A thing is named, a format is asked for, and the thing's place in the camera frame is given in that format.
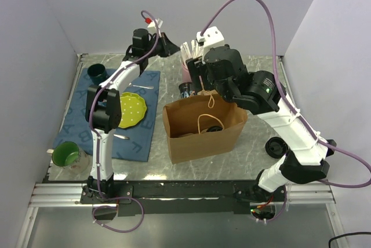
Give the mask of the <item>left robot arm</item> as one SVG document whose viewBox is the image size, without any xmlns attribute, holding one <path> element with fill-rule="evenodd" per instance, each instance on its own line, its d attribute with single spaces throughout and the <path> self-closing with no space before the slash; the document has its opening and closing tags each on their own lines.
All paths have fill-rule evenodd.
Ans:
<svg viewBox="0 0 371 248">
<path fill-rule="evenodd" d="M 87 186 L 100 202 L 110 202 L 115 195 L 112 146 L 122 116 L 120 95 L 144 72 L 149 58 L 169 57 L 179 50 L 164 32 L 150 34 L 138 28 L 117 70 L 99 85 L 89 86 L 85 118 L 93 137 L 93 163 Z"/>
</svg>

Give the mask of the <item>single pulp cup carrier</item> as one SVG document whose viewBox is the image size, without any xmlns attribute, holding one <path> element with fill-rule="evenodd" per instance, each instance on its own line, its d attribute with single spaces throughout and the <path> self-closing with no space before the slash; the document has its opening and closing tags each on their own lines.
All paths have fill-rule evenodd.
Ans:
<svg viewBox="0 0 371 248">
<path fill-rule="evenodd" d="M 207 129 L 201 130 L 200 133 L 198 133 L 198 132 L 197 133 L 186 133 L 186 134 L 179 135 L 178 137 L 180 138 L 180 137 L 188 137 L 188 136 L 193 136 L 193 135 L 205 134 L 205 133 L 207 133 L 206 130 Z"/>
</svg>

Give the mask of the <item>brown paper bag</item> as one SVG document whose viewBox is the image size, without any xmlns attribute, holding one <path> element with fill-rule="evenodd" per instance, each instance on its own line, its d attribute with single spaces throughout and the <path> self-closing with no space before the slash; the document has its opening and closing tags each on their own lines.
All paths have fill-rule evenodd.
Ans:
<svg viewBox="0 0 371 248">
<path fill-rule="evenodd" d="M 179 99 L 162 116 L 173 164 L 232 151 L 248 120 L 246 110 L 218 94 Z"/>
</svg>

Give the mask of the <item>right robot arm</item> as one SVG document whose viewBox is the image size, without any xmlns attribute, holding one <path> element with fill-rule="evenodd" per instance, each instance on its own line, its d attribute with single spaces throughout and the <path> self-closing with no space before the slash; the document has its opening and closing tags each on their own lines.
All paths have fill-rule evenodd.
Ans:
<svg viewBox="0 0 371 248">
<path fill-rule="evenodd" d="M 228 45 L 210 49 L 205 56 L 186 61 L 194 86 L 215 90 L 228 103 L 248 110 L 270 125 L 288 146 L 288 151 L 270 168 L 262 170 L 253 186 L 245 191 L 247 200 L 265 202 L 287 183 L 306 184 L 326 178 L 332 149 L 321 145 L 322 137 L 292 112 L 290 97 L 281 97 L 281 83 L 268 71 L 249 72 L 236 49 Z"/>
</svg>

